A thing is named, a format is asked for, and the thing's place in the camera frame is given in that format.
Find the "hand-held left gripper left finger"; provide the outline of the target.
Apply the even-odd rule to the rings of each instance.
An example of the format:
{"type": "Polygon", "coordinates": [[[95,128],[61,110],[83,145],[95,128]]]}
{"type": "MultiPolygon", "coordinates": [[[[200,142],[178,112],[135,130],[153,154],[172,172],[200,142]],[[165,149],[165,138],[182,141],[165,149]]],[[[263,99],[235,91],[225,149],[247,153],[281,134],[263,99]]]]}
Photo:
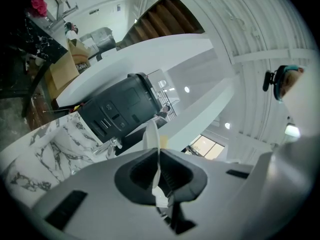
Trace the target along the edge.
{"type": "Polygon", "coordinates": [[[33,207],[57,239],[171,240],[152,194],[157,150],[91,164],[49,190],[33,207]]]}

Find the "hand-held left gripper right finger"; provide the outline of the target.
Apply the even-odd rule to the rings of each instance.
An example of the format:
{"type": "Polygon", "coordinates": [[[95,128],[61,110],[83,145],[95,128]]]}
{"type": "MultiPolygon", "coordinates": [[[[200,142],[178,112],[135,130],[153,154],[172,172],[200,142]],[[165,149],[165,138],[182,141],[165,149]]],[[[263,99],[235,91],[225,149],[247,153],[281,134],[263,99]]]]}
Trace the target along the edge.
{"type": "Polygon", "coordinates": [[[244,185],[253,166],[162,149],[159,169],[162,219],[175,239],[196,240],[210,238],[220,210],[244,185]]]}

